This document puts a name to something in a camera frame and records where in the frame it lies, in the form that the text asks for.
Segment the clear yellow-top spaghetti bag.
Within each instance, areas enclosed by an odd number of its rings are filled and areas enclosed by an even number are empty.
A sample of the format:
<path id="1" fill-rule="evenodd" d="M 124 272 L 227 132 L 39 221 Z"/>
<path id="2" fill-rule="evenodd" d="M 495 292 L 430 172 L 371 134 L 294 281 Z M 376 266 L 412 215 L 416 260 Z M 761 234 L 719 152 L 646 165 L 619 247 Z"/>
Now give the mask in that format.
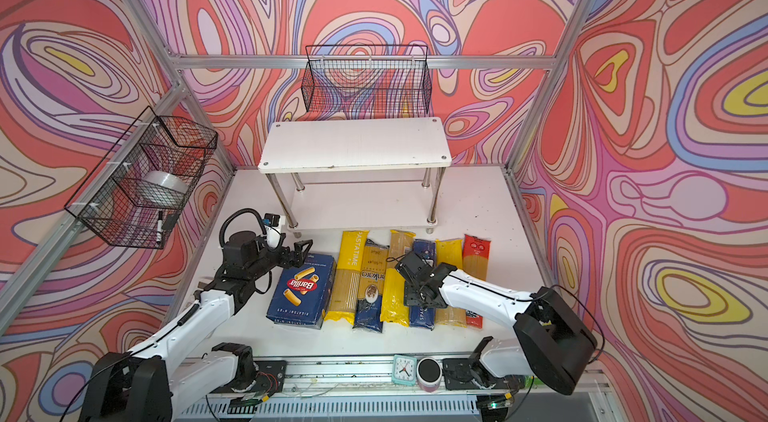
<path id="1" fill-rule="evenodd" d="M 462 240 L 437 240 L 437 263 L 447 263 L 455 266 L 457 269 L 463 268 Z M 437 325 L 446 325 L 454 327 L 466 326 L 466 311 L 454 307 L 440 308 L 436 310 L 435 322 Z"/>

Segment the blue Barilla spaghetti box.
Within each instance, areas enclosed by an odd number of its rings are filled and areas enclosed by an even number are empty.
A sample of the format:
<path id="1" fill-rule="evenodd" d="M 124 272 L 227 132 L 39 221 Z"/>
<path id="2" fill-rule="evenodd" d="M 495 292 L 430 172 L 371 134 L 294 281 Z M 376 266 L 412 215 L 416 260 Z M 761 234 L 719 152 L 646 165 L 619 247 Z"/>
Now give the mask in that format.
<path id="1" fill-rule="evenodd" d="M 430 266 L 436 259 L 436 243 L 426 239 L 415 239 L 412 250 L 418 253 Z M 435 327 L 435 308 L 411 306 L 409 309 L 409 324 L 411 327 L 433 330 Z"/>

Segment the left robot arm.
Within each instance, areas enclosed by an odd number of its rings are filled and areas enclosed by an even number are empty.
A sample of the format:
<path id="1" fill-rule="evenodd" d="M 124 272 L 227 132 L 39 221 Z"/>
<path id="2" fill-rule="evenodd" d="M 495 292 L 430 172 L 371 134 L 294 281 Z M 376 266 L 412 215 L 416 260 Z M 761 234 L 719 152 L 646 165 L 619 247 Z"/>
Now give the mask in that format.
<path id="1" fill-rule="evenodd" d="M 186 365 L 192 351 L 233 318 L 258 293 L 257 282 L 276 267 L 299 268 L 312 240 L 286 246 L 280 217 L 240 209 L 220 227 L 222 263 L 192 304 L 148 339 L 123 353 L 109 352 L 94 365 L 75 395 L 81 421 L 173 421 L 219 387 L 250 388 L 257 379 L 253 350 L 219 343 Z"/>

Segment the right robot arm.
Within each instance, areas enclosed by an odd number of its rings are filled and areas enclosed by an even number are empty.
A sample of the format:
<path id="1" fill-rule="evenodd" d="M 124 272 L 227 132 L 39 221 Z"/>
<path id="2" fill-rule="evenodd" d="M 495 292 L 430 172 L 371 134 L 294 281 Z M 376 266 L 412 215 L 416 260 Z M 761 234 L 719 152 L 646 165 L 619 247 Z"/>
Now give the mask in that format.
<path id="1" fill-rule="evenodd" d="M 598 348 L 593 332 L 553 288 L 501 287 L 452 264 L 432 266 L 417 252 L 398 258 L 395 269 L 406 282 L 407 306 L 464 309 L 514 333 L 512 339 L 479 344 L 477 362 L 495 378 L 533 375 L 571 395 Z"/>

